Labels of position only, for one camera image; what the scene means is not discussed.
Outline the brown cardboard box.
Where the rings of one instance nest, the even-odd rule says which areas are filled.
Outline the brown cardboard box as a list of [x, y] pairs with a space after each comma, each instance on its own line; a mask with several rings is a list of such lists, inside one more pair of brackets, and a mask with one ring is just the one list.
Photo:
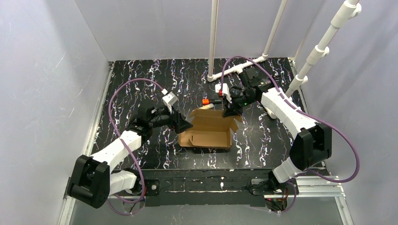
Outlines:
[[178, 134], [181, 147], [229, 149], [232, 134], [238, 130], [241, 116], [223, 117], [222, 110], [200, 109], [190, 114], [193, 127]]

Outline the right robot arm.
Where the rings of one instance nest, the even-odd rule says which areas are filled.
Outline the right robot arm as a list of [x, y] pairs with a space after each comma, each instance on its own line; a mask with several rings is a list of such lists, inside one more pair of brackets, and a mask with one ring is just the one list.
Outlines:
[[225, 83], [215, 86], [215, 92], [225, 107], [223, 117], [240, 116], [244, 107], [259, 102], [282, 122], [294, 138], [287, 159], [268, 173], [267, 180], [248, 186], [248, 190], [272, 192], [282, 189], [289, 180], [331, 157], [330, 126], [302, 115], [271, 78], [258, 74], [254, 68], [244, 70], [239, 79], [242, 87], [228, 87]]

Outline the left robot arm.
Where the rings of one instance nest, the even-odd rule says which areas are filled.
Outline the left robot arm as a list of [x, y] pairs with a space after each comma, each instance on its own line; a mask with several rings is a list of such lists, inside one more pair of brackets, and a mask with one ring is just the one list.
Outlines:
[[114, 173], [113, 170], [130, 152], [138, 150], [146, 143], [154, 128], [162, 126], [169, 127], [177, 134], [193, 127], [186, 117], [174, 108], [140, 107], [138, 112], [131, 116], [121, 137], [97, 153], [77, 158], [67, 185], [67, 195], [97, 209], [109, 196], [133, 189], [136, 181], [141, 180], [138, 172], [124, 169]]

